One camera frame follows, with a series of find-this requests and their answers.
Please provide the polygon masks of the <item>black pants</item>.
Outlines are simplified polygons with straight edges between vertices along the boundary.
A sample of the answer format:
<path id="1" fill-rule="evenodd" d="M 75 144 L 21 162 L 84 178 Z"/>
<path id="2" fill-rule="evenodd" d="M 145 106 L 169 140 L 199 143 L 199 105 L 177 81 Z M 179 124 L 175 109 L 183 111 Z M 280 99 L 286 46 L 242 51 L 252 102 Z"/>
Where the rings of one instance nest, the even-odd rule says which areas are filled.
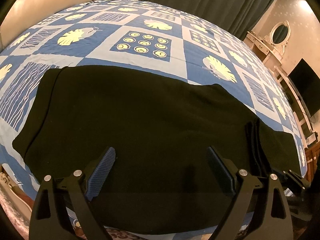
<path id="1" fill-rule="evenodd" d="M 209 167 L 210 146 L 253 175 L 300 172 L 293 135 L 220 85 L 112 66 L 46 71 L 12 146 L 37 180 L 70 176 L 114 148 L 91 207 L 105 226 L 145 235 L 219 223 L 231 198 Z"/>

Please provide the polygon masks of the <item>black flat television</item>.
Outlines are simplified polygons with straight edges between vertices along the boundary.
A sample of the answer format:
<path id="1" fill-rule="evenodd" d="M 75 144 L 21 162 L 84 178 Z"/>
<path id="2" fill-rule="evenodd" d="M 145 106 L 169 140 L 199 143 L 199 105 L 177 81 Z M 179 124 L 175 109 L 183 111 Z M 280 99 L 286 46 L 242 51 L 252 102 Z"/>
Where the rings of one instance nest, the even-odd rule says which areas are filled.
<path id="1" fill-rule="evenodd" d="M 320 82 L 318 75 L 304 59 L 301 59 L 289 74 L 289 79 L 298 90 L 310 115 L 313 116 L 319 111 Z"/>

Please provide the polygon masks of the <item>white vanity with oval mirror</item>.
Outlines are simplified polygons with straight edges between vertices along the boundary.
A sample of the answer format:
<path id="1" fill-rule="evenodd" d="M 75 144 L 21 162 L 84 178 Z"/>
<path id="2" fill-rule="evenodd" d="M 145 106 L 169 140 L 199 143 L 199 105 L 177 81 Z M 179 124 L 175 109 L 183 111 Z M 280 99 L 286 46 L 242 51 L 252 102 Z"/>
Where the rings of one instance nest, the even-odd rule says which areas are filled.
<path id="1" fill-rule="evenodd" d="M 286 95 L 293 110 L 300 133 L 306 144 L 317 141 L 317 132 L 313 129 L 311 116 L 300 93 L 289 79 L 287 72 L 282 68 L 282 59 L 285 48 L 291 35 L 291 28 L 287 20 L 277 23 L 264 37 L 248 31 L 244 39 L 245 44 L 262 61 L 264 66 L 276 78 Z"/>

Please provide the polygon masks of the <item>blue patterned bed sheet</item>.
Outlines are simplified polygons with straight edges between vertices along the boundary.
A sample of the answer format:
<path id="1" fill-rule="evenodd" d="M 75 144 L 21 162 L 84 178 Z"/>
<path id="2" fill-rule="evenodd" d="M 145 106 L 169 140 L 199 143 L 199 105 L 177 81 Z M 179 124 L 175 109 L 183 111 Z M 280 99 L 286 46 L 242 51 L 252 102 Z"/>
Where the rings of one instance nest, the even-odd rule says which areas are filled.
<path id="1" fill-rule="evenodd" d="M 39 184 L 12 141 L 44 72 L 85 64 L 146 70 L 192 85 L 217 83 L 265 124 L 291 133 L 300 172 L 307 172 L 289 102 L 244 42 L 197 16 L 156 3 L 95 0 L 36 21 L 1 52 L 1 164 L 28 199 L 35 199 Z"/>

